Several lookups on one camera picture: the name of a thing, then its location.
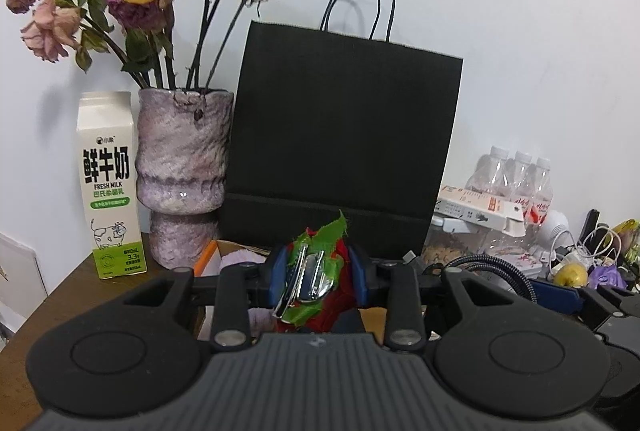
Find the gray ribbed plate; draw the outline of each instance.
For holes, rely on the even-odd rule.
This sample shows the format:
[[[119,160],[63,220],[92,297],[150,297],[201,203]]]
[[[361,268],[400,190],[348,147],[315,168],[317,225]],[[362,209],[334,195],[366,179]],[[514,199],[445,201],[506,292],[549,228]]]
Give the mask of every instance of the gray ribbed plate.
[[[216,355],[181,397],[151,413],[87,421],[48,411],[30,431],[601,431],[583,413],[519,422],[446,393],[420,358],[372,335],[266,334],[250,350]]]

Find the purple plastic bag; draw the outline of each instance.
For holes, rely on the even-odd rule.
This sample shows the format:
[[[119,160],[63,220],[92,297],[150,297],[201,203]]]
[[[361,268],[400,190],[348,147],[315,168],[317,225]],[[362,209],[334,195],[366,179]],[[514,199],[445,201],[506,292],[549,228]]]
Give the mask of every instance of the purple plastic bag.
[[[589,274],[589,288],[595,289],[598,285],[611,285],[619,288],[626,288],[626,283],[622,279],[618,268],[614,263],[610,267],[596,267]]]

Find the green oval label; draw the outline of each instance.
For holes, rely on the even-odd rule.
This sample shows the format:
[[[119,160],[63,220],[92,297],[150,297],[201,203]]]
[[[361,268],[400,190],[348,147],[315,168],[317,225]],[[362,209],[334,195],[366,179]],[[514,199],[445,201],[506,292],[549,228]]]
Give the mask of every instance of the green oval label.
[[[124,196],[124,198],[112,198],[111,200],[100,200],[98,202],[91,202],[91,208],[110,208],[110,207],[123,207],[129,205],[131,198]]]

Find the red fabric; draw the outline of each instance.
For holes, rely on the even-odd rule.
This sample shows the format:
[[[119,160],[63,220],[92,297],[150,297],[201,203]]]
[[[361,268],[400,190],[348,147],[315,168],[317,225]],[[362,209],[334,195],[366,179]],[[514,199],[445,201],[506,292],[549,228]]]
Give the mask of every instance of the red fabric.
[[[315,231],[310,229],[306,230],[309,236],[313,236]],[[309,318],[305,323],[305,327],[313,332],[329,332],[331,331],[334,322],[342,312],[346,312],[356,306],[356,298],[353,293],[353,283],[351,281],[351,261],[349,259],[349,251],[347,246],[342,241],[342,238],[338,240],[335,246],[335,254],[338,254],[344,260],[344,266],[340,270],[340,277],[338,278],[338,287],[324,298],[322,302],[322,312],[317,316]],[[276,325],[278,332],[294,332],[296,330],[294,325],[288,325],[282,321],[278,321]]]

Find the yellow fruit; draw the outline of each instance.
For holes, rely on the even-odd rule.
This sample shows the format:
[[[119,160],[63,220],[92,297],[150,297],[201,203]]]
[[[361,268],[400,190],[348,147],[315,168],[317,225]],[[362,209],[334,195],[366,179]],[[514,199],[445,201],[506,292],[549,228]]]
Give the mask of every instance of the yellow fruit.
[[[559,286],[585,286],[589,277],[587,269],[580,263],[564,265],[554,277],[554,283]]]

